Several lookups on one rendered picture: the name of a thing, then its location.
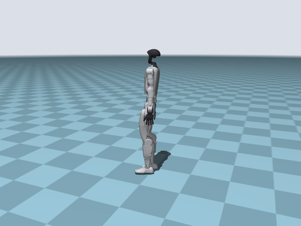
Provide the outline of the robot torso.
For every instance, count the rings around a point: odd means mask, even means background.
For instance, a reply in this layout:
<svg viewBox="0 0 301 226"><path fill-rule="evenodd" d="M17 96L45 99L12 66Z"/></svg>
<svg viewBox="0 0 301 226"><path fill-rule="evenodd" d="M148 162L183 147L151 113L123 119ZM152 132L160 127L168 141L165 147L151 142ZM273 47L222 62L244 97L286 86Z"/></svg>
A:
<svg viewBox="0 0 301 226"><path fill-rule="evenodd" d="M159 76L160 76L160 70L159 70L159 68L156 68L156 67L153 67L153 65L151 65L150 67L148 67L148 68L153 68L154 69L154 95L157 95L157 91L158 91L158 83L159 83ZM148 69L147 68L147 69ZM146 88L148 88L149 87L149 85L148 85L148 83L147 83L147 76L146 76L146 72L145 72L145 75L144 75L144 94L145 95L148 95L147 93L146 93ZM154 98L153 98L153 113L155 112L155 110L156 110L156 103L154 102L155 100L154 100ZM147 97L146 97L146 103L144 104L144 108L146 109L147 108Z"/></svg>

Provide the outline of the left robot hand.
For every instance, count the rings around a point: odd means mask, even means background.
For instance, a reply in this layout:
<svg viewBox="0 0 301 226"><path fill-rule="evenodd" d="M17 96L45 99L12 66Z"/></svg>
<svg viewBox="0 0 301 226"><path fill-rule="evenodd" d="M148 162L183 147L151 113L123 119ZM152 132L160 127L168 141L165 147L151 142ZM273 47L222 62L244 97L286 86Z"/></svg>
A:
<svg viewBox="0 0 301 226"><path fill-rule="evenodd" d="M148 125L151 125L151 122L152 122L152 124L154 124L153 123L153 115L152 115L152 113L153 113L153 109L152 109L152 112L148 112L148 109L147 109L146 117L143 120L143 121L145 121L145 119L146 119L146 125L147 125L147 122L148 122Z"/></svg>

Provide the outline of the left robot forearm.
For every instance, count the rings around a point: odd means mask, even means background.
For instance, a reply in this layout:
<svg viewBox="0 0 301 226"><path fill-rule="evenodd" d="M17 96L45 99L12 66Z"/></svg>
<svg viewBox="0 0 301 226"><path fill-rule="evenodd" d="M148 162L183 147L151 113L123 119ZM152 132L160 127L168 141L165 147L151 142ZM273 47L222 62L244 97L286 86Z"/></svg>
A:
<svg viewBox="0 0 301 226"><path fill-rule="evenodd" d="M148 88L147 91L148 91L148 95L147 95L148 112L152 112L154 92L152 88Z"/></svg>

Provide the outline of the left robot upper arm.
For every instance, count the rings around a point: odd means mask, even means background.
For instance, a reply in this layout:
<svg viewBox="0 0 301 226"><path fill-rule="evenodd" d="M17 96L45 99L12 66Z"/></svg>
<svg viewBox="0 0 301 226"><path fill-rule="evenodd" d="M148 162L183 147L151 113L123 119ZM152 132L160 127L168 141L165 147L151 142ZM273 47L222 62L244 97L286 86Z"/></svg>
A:
<svg viewBox="0 0 301 226"><path fill-rule="evenodd" d="M152 88L154 91L154 69L153 68L148 68L146 69L146 76L147 76L147 83L149 85L148 88ZM148 88L146 88L146 93L148 94Z"/></svg>

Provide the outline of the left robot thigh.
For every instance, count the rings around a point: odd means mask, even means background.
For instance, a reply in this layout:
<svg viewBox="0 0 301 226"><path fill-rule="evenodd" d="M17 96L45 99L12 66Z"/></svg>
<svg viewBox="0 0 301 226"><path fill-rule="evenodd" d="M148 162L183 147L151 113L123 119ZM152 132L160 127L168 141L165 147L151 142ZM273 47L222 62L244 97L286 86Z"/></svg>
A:
<svg viewBox="0 0 301 226"><path fill-rule="evenodd" d="M140 135L141 135L141 138L142 138L143 142L145 142L145 140L148 139L148 138L150 138L152 140L152 142L153 142L152 137L147 136L148 129L149 129L148 122L147 122L147 125L146 125L146 119L145 119L145 121L143 121L144 118L146 117L146 114L147 114L147 108L146 109L142 109L142 112L141 112L141 115L140 115L140 119L139 119Z"/></svg>

